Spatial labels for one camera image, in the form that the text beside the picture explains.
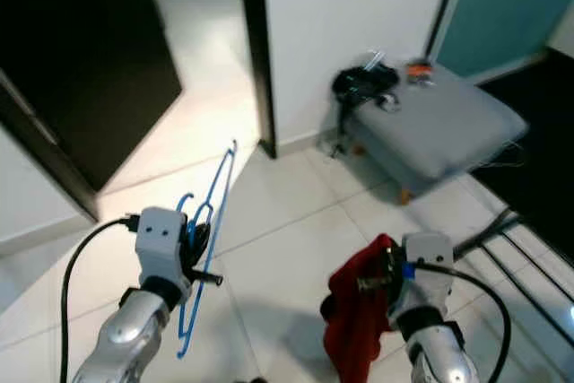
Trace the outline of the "black bag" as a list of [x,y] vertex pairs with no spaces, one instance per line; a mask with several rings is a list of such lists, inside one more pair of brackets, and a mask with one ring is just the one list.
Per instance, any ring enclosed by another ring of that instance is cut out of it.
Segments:
[[336,132],[344,135],[347,120],[361,104],[380,99],[398,83],[397,70],[384,64],[371,68],[355,66],[337,73],[331,85],[334,99],[339,104]]

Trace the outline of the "grey ottoman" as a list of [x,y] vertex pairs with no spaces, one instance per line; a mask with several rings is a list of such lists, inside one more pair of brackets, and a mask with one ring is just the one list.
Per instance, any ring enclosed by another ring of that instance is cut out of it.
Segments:
[[448,70],[370,93],[340,125],[396,182],[402,205],[488,164],[528,130],[509,105]]

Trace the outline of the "red shirt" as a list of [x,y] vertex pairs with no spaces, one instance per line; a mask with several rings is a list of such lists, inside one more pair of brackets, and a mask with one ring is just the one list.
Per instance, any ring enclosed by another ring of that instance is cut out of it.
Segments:
[[366,248],[396,247],[389,235],[379,234],[367,247],[353,253],[327,282],[329,293],[321,301],[326,322],[323,347],[340,383],[368,382],[370,364],[381,351],[380,338],[390,331],[388,305],[376,294],[358,292],[358,255]]

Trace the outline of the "small orange item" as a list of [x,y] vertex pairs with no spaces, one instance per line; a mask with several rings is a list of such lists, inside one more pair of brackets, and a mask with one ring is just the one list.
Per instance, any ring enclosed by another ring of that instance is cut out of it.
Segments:
[[410,60],[404,67],[404,82],[417,87],[435,85],[435,66],[426,58]]

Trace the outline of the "black door frame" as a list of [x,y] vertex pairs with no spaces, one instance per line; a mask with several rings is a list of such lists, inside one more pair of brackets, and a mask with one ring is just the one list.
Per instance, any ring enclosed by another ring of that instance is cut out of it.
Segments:
[[258,144],[271,159],[278,158],[278,138],[274,119],[274,86],[272,85],[269,18],[266,0],[242,0],[248,34],[251,74],[259,115]]

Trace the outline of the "blue plastic hanger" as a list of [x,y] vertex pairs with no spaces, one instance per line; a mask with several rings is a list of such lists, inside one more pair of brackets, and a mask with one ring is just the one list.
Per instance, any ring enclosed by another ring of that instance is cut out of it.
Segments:
[[[196,265],[200,271],[212,273],[214,248],[218,242],[219,228],[222,226],[224,212],[227,207],[227,197],[229,197],[230,183],[232,182],[235,153],[238,152],[238,142],[232,141],[232,145],[222,155],[221,161],[214,172],[212,185],[205,191],[204,197],[195,211],[192,213],[193,223],[209,222],[212,224],[212,239],[209,247],[206,248],[204,257],[200,264]],[[188,354],[190,339],[196,329],[196,319],[200,302],[204,297],[204,287],[208,283],[192,282],[187,298],[180,302],[178,309],[177,334],[180,346],[176,351],[178,359],[184,359]]]

